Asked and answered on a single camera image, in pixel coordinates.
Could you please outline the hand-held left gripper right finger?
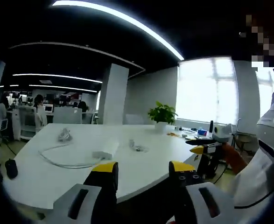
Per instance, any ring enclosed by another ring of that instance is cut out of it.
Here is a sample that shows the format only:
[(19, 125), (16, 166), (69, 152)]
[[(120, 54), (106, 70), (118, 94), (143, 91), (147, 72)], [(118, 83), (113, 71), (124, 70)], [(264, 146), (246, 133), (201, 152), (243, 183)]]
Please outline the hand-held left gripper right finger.
[(205, 182), (189, 164), (169, 162), (170, 192), (177, 224), (236, 224), (233, 199)]

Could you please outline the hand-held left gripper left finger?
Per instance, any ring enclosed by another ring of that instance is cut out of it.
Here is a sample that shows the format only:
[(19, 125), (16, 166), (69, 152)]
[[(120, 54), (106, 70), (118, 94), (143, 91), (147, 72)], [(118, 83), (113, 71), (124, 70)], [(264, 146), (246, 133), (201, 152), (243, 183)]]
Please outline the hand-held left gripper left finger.
[(48, 224), (112, 224), (115, 221), (119, 167), (117, 162), (92, 169), (83, 184), (76, 184), (53, 205)]

